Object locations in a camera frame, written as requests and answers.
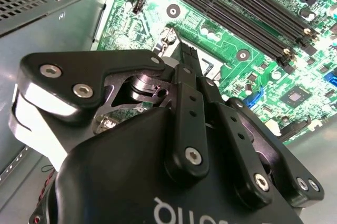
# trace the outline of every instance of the cable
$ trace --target cable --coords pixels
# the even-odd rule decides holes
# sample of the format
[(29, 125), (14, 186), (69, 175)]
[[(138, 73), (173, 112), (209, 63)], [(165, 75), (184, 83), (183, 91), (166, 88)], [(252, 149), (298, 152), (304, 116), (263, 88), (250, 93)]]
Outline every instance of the cable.
[(37, 202), (37, 204), (39, 204), (40, 201), (41, 201), (41, 199), (43, 198), (44, 192), (45, 192), (47, 186), (49, 185), (49, 183), (50, 183), (52, 177), (54, 176), (54, 173), (55, 173), (55, 169), (52, 168), (52, 172), (49, 173), (49, 175), (48, 175), (46, 181), (44, 182), (44, 186), (43, 186), (43, 188), (42, 188), (42, 190), (41, 190), (40, 196), (38, 197), (38, 202)]

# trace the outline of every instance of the motherboard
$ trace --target motherboard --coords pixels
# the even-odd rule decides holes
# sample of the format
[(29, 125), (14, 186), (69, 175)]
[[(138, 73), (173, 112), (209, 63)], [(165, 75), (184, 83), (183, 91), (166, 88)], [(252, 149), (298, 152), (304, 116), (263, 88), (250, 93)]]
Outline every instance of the motherboard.
[(337, 114), (337, 0), (114, 0), (97, 49), (177, 43), (285, 144)]

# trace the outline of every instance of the black memory slot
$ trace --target black memory slot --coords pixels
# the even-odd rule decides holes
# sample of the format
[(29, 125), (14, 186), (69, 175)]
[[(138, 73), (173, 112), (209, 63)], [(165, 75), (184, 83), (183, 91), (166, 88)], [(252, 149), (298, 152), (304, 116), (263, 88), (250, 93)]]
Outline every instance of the black memory slot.
[(298, 32), (304, 34), (305, 29), (309, 29), (312, 34), (315, 34), (315, 30), (313, 30), (308, 24), (306, 24), (303, 20), (294, 16), (290, 13), (285, 7), (281, 4), (277, 3), (274, 0), (252, 0), (258, 7), (264, 9), (266, 12), (275, 16), (275, 18), (279, 19), (282, 23), (284, 23), (287, 27), (292, 27), (298, 29)]
[(239, 12), (224, 9), (219, 0), (183, 0), (192, 5), (210, 19), (224, 26), (233, 34), (247, 41), (265, 55), (284, 66), (284, 49), (287, 45), (270, 35), (248, 18), (242, 18)]
[(299, 32), (298, 29), (293, 27), (288, 27), (281, 23), (277, 18), (273, 15), (268, 14), (266, 11), (256, 8), (256, 4), (254, 4), (251, 0), (231, 0), (237, 3), (239, 6), (243, 7), (247, 10), (250, 14), (255, 16), (257, 19), (263, 21), (264, 23), (268, 24), (280, 34), (284, 35), (285, 37), (289, 38), (292, 42), (296, 41), (298, 37), (301, 37), (303, 34)]

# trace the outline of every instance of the silver screw head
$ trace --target silver screw head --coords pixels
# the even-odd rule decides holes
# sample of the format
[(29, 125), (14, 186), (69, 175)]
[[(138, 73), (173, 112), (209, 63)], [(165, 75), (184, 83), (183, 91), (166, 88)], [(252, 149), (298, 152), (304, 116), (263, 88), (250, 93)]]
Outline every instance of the silver screw head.
[(241, 101), (239, 101), (239, 100), (236, 100), (236, 101), (235, 101), (235, 103), (236, 103), (236, 105), (237, 105), (238, 107), (241, 107), (241, 108), (243, 108), (243, 104), (242, 104), (242, 102), (241, 102)]
[(40, 67), (40, 73), (47, 78), (58, 78), (62, 75), (62, 71), (55, 65), (43, 65)]
[(210, 80), (209, 78), (206, 80), (206, 82), (207, 82), (207, 84), (209, 84), (210, 86), (214, 86), (214, 85), (215, 85), (215, 83), (214, 83), (212, 80)]
[(58, 20), (61, 21), (65, 17), (65, 12), (60, 13)]
[(177, 39), (177, 36), (172, 32), (169, 33), (169, 35), (167, 36), (167, 41), (170, 42), (170, 43), (176, 41), (176, 39)]
[(258, 185), (258, 187), (260, 187), (261, 190), (269, 191), (269, 184), (268, 184), (267, 180), (261, 174), (256, 173), (254, 175), (254, 180), (255, 180), (255, 183)]
[(315, 190), (315, 191), (320, 191), (320, 188), (318, 187), (318, 185), (312, 181), (311, 179), (308, 180), (309, 184), (311, 185), (311, 187)]
[(77, 84), (73, 87), (73, 92), (79, 98), (90, 98), (94, 95), (92, 88), (86, 84)]
[(191, 73), (190, 69), (184, 68), (184, 71), (187, 72), (188, 74)]
[(186, 159), (190, 161), (190, 163), (192, 163), (193, 165), (200, 165), (202, 162), (202, 157), (199, 151), (197, 151), (195, 148), (192, 148), (192, 147), (186, 148), (185, 156), (186, 156)]
[(156, 64), (160, 63), (160, 61), (155, 57), (151, 57), (151, 60), (152, 60), (152, 62), (155, 62)]
[(297, 178), (297, 182), (299, 183), (300, 187), (305, 190), (308, 191), (309, 187), (308, 185), (304, 182), (304, 180), (302, 178)]

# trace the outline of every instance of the green circuit board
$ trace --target green circuit board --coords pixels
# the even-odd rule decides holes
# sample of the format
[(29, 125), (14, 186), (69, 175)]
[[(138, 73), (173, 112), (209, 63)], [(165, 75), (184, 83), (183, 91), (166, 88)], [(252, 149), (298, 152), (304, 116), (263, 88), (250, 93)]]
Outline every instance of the green circuit board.
[[(300, 0), (275, 1), (295, 14), (307, 7)], [(296, 70), (290, 75), (248, 42), (181, 0), (146, 0), (138, 14), (132, 13), (126, 2), (127, 0), (114, 1), (98, 50), (152, 50), (163, 29), (174, 27), (181, 37), (223, 62), (218, 83), (223, 96), (245, 99), (247, 93), (244, 87), (247, 83), (251, 84), (253, 93), (263, 88), (264, 94), (252, 110), (264, 123), (273, 119), (282, 128), (292, 121), (304, 121), (310, 116), (317, 126), (321, 126), (337, 114), (337, 90), (324, 80), (324, 75), (337, 67), (337, 50), (329, 44), (329, 37), (333, 35), (330, 27), (336, 23), (336, 19), (326, 14), (327, 9), (336, 4), (337, 0), (318, 0), (310, 7), (310, 10), (316, 13), (311, 25), (319, 32), (319, 40), (314, 44), (318, 51), (310, 57), (299, 48), (295, 48), (297, 59), (291, 64)], [(180, 7), (181, 12), (177, 18), (168, 16), (167, 7), (172, 4)], [(239, 8), (238, 10), (247, 15), (245, 11)], [(201, 31), (205, 26), (212, 31), (212, 36)], [(287, 39), (279, 34), (275, 36), (287, 43)], [(238, 60), (236, 55), (241, 50), (249, 51), (248, 60)], [(309, 65), (307, 61), (310, 58), (314, 59), (314, 62)], [(252, 74), (254, 81), (249, 80)], [(309, 96), (294, 108), (286, 104), (282, 97), (298, 87), (305, 90)], [(314, 127), (303, 129), (285, 144), (310, 130), (314, 130)]]

